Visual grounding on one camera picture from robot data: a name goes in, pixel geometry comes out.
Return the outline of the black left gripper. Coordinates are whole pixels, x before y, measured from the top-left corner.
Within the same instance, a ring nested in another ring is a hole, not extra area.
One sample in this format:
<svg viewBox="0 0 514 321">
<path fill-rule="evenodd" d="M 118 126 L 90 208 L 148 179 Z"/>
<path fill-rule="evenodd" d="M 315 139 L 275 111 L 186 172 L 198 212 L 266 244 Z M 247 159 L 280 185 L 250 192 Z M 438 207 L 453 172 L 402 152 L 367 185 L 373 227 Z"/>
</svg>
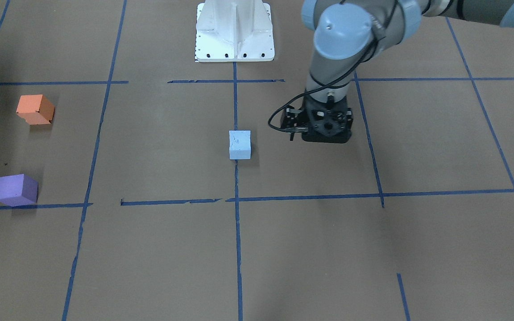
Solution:
<svg viewBox="0 0 514 321">
<path fill-rule="evenodd" d="M 297 133 L 306 142 L 345 144 L 352 136 L 353 114 L 347 97 L 336 102 L 333 98 L 322 103 L 304 97 L 302 107 L 288 106 L 283 110 L 283 130 L 294 140 Z"/>
</svg>

